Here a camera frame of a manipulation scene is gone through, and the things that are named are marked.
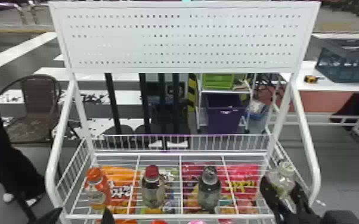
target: bottle cap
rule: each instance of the bottle cap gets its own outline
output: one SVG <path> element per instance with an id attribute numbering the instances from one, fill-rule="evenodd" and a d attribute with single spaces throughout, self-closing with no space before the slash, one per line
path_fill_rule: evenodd
<path id="1" fill-rule="evenodd" d="M 279 172 L 286 177 L 291 177 L 295 173 L 295 167 L 292 165 L 291 162 L 288 161 L 282 161 L 280 163 L 280 169 Z"/>
<path id="2" fill-rule="evenodd" d="M 89 181 L 97 181 L 102 175 L 99 167 L 92 167 L 86 171 L 86 177 Z"/>
<path id="3" fill-rule="evenodd" d="M 145 178 L 147 181 L 155 181 L 159 178 L 159 168 L 156 165 L 146 167 Z"/>
<path id="4" fill-rule="evenodd" d="M 217 183 L 218 177 L 216 168 L 214 168 L 213 166 L 206 166 L 203 169 L 202 181 L 203 183 L 208 185 L 213 185 Z"/>

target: orange snack bag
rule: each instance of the orange snack bag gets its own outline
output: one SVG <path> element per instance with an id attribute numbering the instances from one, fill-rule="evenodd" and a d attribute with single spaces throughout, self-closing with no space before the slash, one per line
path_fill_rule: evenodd
<path id="1" fill-rule="evenodd" d="M 131 199 L 131 208 L 129 209 L 129 214 L 135 213 L 135 206 L 137 205 L 137 189 L 139 180 L 141 178 L 140 172 L 135 170 L 128 169 L 125 167 L 116 167 L 116 166 L 101 166 L 100 169 L 107 177 L 107 180 L 110 184 L 112 198 L 110 200 L 110 205 L 107 206 L 108 209 L 113 214 L 126 214 L 128 209 L 128 203 L 130 201 L 131 189 L 134 191 L 132 193 Z M 136 223 L 136 220 L 116 220 L 118 224 L 130 224 Z"/>

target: wire basket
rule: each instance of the wire basket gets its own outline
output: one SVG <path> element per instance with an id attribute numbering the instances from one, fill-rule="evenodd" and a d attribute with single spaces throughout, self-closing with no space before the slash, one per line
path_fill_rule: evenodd
<path id="1" fill-rule="evenodd" d="M 249 223 L 271 223 L 273 215 L 267 207 L 265 200 L 260 195 L 259 182 L 249 186 L 255 189 L 256 196 L 253 204 L 239 205 L 241 201 L 236 198 L 236 186 L 231 185 L 231 175 L 227 167 L 240 164 L 254 164 L 257 167 L 258 180 L 264 173 L 277 166 L 280 160 L 290 161 L 281 145 L 276 142 L 272 156 L 268 155 L 267 145 L 271 135 L 101 135 L 94 141 L 94 152 L 90 152 L 86 141 L 82 140 L 76 149 L 72 159 L 67 165 L 62 178 L 57 182 L 55 191 L 60 195 L 63 206 L 67 212 L 66 218 L 73 219 L 72 223 L 93 223 L 101 219 L 101 211 L 89 206 L 89 201 L 84 190 L 85 172 L 91 166 L 118 166 L 134 170 L 132 185 L 127 191 L 124 202 L 127 206 L 117 207 L 121 214 L 114 214 L 115 219 L 154 220 L 165 219 L 176 222 L 203 219 L 217 223 L 218 219 L 244 220 Z M 189 209 L 197 209 L 187 205 L 186 196 L 189 189 L 186 186 L 194 181 L 186 181 L 182 178 L 182 166 L 186 163 L 204 164 L 209 162 L 217 169 L 225 170 L 225 176 L 229 183 L 227 199 L 220 200 L 220 204 L 232 203 L 233 214 L 225 214 L 226 206 L 218 206 L 215 214 L 192 214 Z M 140 184 L 144 169 L 155 164 L 160 172 L 176 169 L 178 172 L 171 176 L 170 192 L 166 196 L 172 198 L 171 209 L 173 214 L 142 214 L 145 207 L 142 204 Z M 308 188 L 296 172 L 298 181 L 307 191 Z M 253 214 L 242 211 L 253 210 Z"/>

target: chip bag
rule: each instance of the chip bag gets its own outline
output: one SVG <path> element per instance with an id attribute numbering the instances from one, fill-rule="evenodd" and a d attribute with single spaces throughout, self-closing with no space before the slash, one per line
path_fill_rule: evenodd
<path id="1" fill-rule="evenodd" d="M 137 188 L 140 180 L 140 172 L 135 172 L 132 169 L 116 166 L 102 166 L 100 167 L 102 172 L 108 179 L 110 189 L 112 192 L 111 203 L 107 208 L 113 214 L 126 214 L 128 209 L 128 203 L 130 201 L 131 189 L 132 193 L 131 208 L 129 214 L 135 213 L 135 206 L 137 205 Z M 132 224 L 136 223 L 136 220 L 116 220 L 117 224 Z"/>
<path id="2" fill-rule="evenodd" d="M 184 188 L 184 210 L 186 213 L 200 213 L 202 212 L 197 202 L 197 181 L 203 172 L 203 168 L 212 163 L 195 164 L 182 163 L 182 181 Z M 221 181 L 221 201 L 220 208 L 217 212 L 219 214 L 234 214 L 236 213 L 233 198 L 231 196 L 231 188 L 237 202 L 238 211 L 241 214 L 255 214 L 254 208 L 256 195 L 258 192 L 259 182 L 259 165 L 257 164 L 240 164 L 229 166 L 216 166 L 218 178 Z"/>

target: wire shelf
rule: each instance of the wire shelf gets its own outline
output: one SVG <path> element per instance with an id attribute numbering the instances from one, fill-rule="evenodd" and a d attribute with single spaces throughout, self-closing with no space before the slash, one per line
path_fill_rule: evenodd
<path id="1" fill-rule="evenodd" d="M 133 177 L 121 181 L 125 183 L 124 186 L 119 186 L 120 180 L 110 182 L 110 187 L 114 186 L 112 202 L 120 203 L 110 207 L 118 213 L 114 214 L 115 219 L 175 219 L 177 222 L 185 219 L 247 219 L 256 223 L 267 219 L 270 222 L 273 215 L 259 193 L 259 180 L 279 160 L 290 161 L 278 143 L 273 155 L 268 156 L 266 148 L 270 138 L 269 135 L 104 135 L 100 137 L 102 140 L 94 141 L 93 159 L 89 159 L 91 154 L 83 140 L 58 182 L 56 191 L 62 197 L 68 219 L 81 219 L 81 222 L 101 219 L 101 212 L 89 206 L 84 189 L 85 172 L 91 166 L 121 167 L 133 170 Z M 187 146 L 167 147 L 169 141 L 179 139 L 186 141 Z M 156 147 L 156 141 L 165 144 Z M 170 210 L 170 214 L 150 214 L 152 211 L 143 205 L 140 180 L 145 168 L 151 164 L 157 165 L 160 173 L 168 177 L 166 201 L 170 201 L 170 205 L 165 209 Z M 192 193 L 197 179 L 186 178 L 189 176 L 184 172 L 189 164 L 196 167 L 193 172 L 202 172 L 207 164 L 215 166 L 219 170 L 219 178 L 228 184 L 222 186 L 222 198 L 215 214 L 195 212 L 200 210 L 195 193 Z M 245 181 L 251 180 L 252 184 L 239 187 L 235 181 L 239 174 L 230 171 L 238 166 L 250 167 L 248 178 L 251 179 Z M 119 177 L 123 174 L 108 176 Z M 299 173 L 296 179 L 306 187 Z"/>

